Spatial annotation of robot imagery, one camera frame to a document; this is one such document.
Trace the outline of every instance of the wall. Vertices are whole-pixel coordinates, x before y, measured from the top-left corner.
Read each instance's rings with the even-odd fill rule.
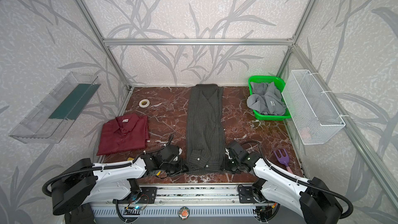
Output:
[[[41,186],[95,157],[102,124],[127,92],[72,0],[0,0],[0,222],[54,223]],[[23,144],[9,132],[70,71],[102,85],[58,144]]]
[[[319,0],[298,41],[395,178],[397,2]],[[302,69],[294,56],[291,69]],[[353,202],[353,215],[340,222],[398,223],[397,212],[343,130],[323,145],[304,146],[293,122],[288,126],[307,176],[325,179]]]
[[[398,179],[398,1],[320,0],[298,44]]]
[[[247,85],[252,75],[275,75],[286,50],[286,46],[175,45],[117,46],[112,52],[132,85],[228,86]]]
[[[85,2],[107,38],[289,38],[308,0]],[[119,46],[113,53],[132,85],[246,85],[250,75],[276,74],[286,49]]]

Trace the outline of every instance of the red marble table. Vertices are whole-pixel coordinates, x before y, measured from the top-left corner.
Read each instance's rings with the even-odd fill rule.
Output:
[[[174,134],[172,144],[178,145],[186,158],[186,121],[189,104],[190,87],[135,87],[127,104],[125,114],[136,113],[148,116],[149,142],[147,148],[129,152],[107,155],[104,162],[120,162],[128,157],[135,157],[143,150],[156,150],[167,143],[171,133]],[[296,175],[302,176],[299,162],[293,150],[285,125],[282,121],[260,121],[254,117],[253,111],[247,107],[246,98],[250,95],[248,87],[225,87],[222,96],[222,125],[225,131],[226,146],[233,140],[240,143],[256,140],[262,144],[264,155],[272,163],[278,163],[273,150],[285,148],[290,157],[290,168]],[[138,103],[148,99],[150,106],[141,108]],[[258,145],[245,144],[249,152],[258,151]],[[138,179],[140,184],[153,183],[253,183],[257,177],[249,173],[228,174],[209,173],[206,175],[182,174],[175,177],[160,179],[144,177]]]

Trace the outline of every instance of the green plastic basket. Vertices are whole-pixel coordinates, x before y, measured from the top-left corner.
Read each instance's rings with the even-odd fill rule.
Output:
[[[285,82],[276,76],[266,76],[266,75],[255,75],[249,78],[249,90],[250,90],[250,95],[253,94],[253,92],[251,91],[251,85],[250,82],[256,82],[256,83],[261,83],[261,82],[267,82],[267,83],[271,83],[274,82],[275,86],[277,89],[279,89],[281,92],[283,91],[283,88],[285,87]],[[286,107],[286,112],[285,115],[283,116],[276,116],[276,115],[262,115],[260,113],[258,113],[256,110],[253,110],[254,112],[254,116],[256,117],[256,119],[260,119],[260,120],[264,120],[264,121],[282,121],[286,118],[291,118],[289,110]]]

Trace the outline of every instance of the round sticker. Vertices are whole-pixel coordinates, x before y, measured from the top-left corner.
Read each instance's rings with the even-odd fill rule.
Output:
[[[180,217],[181,220],[186,220],[189,216],[189,209],[187,207],[180,208],[178,216]]]

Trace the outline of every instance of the gray clothing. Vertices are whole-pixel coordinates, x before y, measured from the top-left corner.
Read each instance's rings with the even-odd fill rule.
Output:
[[[198,84],[191,88],[186,135],[189,173],[220,171],[225,156],[222,91],[216,84]]]
[[[258,113],[263,115],[269,115],[266,101],[263,96],[258,94],[252,94],[246,101],[249,108],[256,110]]]
[[[282,116],[286,112],[286,105],[282,101],[282,94],[275,83],[250,82],[253,94],[248,97],[247,105],[263,115]]]

